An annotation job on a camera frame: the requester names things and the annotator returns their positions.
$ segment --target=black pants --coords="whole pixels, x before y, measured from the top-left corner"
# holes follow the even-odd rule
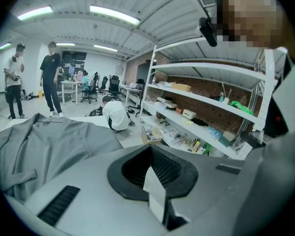
[[[14,99],[16,99],[16,103],[18,105],[19,115],[21,116],[23,114],[22,103],[21,103],[21,86],[20,85],[9,86],[6,89],[5,99],[6,99],[7,103],[9,104],[10,114],[11,114],[12,119],[15,119],[15,113],[14,113],[14,108],[13,108]]]
[[[55,84],[49,83],[49,84],[43,84],[43,89],[44,89],[44,94],[45,94],[45,99],[47,101],[47,105],[50,109],[50,111],[54,111],[54,106],[59,113],[62,113],[59,99],[58,99],[58,93],[57,93],[57,87]]]
[[[109,119],[108,119],[108,125],[109,125],[109,127],[113,130],[113,131],[117,131],[117,130],[114,130],[113,128],[112,128],[112,119],[109,117]]]

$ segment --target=white shirt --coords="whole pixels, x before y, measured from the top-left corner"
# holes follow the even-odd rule
[[[103,108],[103,116],[106,117],[107,121],[109,117],[112,119],[112,128],[114,130],[121,131],[129,126],[130,121],[127,112],[120,101],[107,102]]]
[[[24,61],[22,57],[17,57],[15,58],[16,62],[12,60],[12,57],[8,59],[6,69],[10,71],[10,73],[14,74],[15,76],[20,76],[21,74],[21,64],[24,65]],[[13,86],[13,85],[20,85],[21,84],[21,79],[18,79],[17,81],[14,81],[10,79],[8,76],[6,76],[6,86]]]

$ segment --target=floor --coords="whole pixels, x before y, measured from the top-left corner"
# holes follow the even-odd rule
[[[99,108],[99,106],[104,106],[102,103],[102,98],[104,95],[98,95],[97,102],[94,100],[89,104],[87,101],[79,103],[66,102],[62,105],[62,112],[66,117],[84,117],[89,114],[92,110]],[[125,104],[125,97],[121,96],[121,101]],[[47,107],[45,98],[35,98],[29,101],[22,101],[23,112],[28,117],[31,118],[36,113],[41,113],[45,116],[49,115],[49,108]],[[17,105],[14,104],[14,112],[17,113]],[[7,124],[10,122],[8,117],[10,115],[8,104],[5,101],[4,94],[0,94],[0,131],[2,131]],[[135,126],[129,126],[128,129],[121,131],[116,134],[118,140],[124,148],[132,147],[135,145],[143,144],[141,140],[142,125],[139,122],[139,116],[136,118],[135,114],[130,114],[131,119],[135,122]]]

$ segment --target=table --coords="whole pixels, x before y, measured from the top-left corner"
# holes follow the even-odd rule
[[[62,91],[62,104],[65,105],[64,101],[64,85],[72,85],[72,87],[75,85],[75,102],[78,105],[78,85],[80,82],[78,81],[61,81],[61,91]]]
[[[107,120],[104,116],[91,116],[91,117],[70,117],[69,119],[71,120],[76,120],[76,121],[84,121],[84,122],[90,122],[94,123],[97,126],[102,126],[109,128],[109,125],[107,123]],[[26,119],[13,119],[5,128],[10,128],[13,125],[20,124],[22,122],[26,121]]]
[[[126,95],[126,102],[124,104],[125,107],[127,107],[128,105],[128,98],[129,98],[129,92],[141,92],[141,90],[138,90],[136,88],[129,88],[125,85],[119,85],[121,89],[125,89],[127,91],[127,95]]]

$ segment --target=shoe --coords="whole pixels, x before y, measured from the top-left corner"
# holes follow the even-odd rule
[[[21,119],[28,119],[28,118],[27,118],[25,115],[23,115],[23,114],[20,115],[20,118],[21,118]]]

